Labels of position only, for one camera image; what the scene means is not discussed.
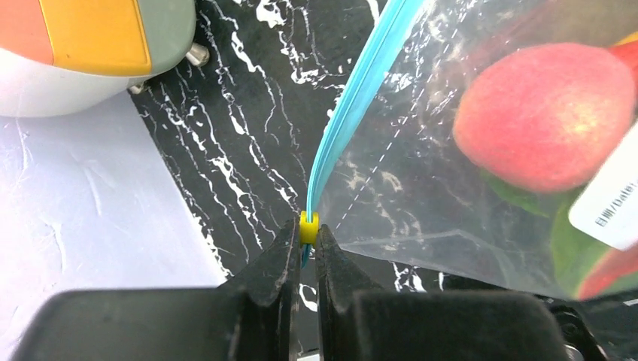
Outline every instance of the yellow slider clip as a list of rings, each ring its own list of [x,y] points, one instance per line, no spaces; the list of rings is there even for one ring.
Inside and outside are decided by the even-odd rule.
[[[317,241],[317,233],[319,233],[319,213],[314,212],[312,214],[312,222],[307,222],[307,213],[301,212],[299,219],[299,241],[301,244],[312,244]]]

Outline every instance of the clear plastic bag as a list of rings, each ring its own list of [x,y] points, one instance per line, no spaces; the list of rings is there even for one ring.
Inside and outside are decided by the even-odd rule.
[[[324,135],[308,208],[365,256],[568,299],[638,286],[629,264],[613,282],[601,274],[620,251],[567,220],[582,189],[516,189],[452,137],[461,96],[489,65],[537,44],[609,47],[636,18],[633,0],[390,0]],[[592,277],[605,287],[583,290]]]

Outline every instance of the white tabletop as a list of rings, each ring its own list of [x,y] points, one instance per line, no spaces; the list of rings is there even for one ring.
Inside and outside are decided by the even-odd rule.
[[[127,94],[67,117],[0,117],[0,157],[0,359],[63,290],[224,281]]]

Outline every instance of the metal screw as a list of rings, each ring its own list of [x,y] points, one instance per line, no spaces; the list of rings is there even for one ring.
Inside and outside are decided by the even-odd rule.
[[[565,323],[561,327],[561,330],[563,331],[563,334],[567,337],[574,336],[580,333],[578,326],[573,323]]]
[[[211,58],[211,53],[206,47],[193,43],[190,46],[190,50],[186,53],[186,59],[194,66],[204,66]]]
[[[580,353],[576,347],[566,344],[565,348],[567,349],[567,356],[569,356],[572,361],[585,361],[582,353]]]
[[[138,94],[142,94],[143,92],[145,92],[146,89],[147,89],[146,83],[145,82],[141,82],[140,84],[136,84],[134,86],[131,86],[129,88],[129,91],[133,95],[138,95]]]

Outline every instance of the green leaf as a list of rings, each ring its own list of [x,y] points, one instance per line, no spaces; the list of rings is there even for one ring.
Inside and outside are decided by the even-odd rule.
[[[503,201],[523,208],[531,214],[549,217],[549,213],[541,208],[537,194],[514,187],[485,170],[481,170],[481,177]]]
[[[595,265],[612,248],[574,228],[568,218],[581,190],[568,194],[558,208],[550,234],[554,274],[558,284],[572,297]]]

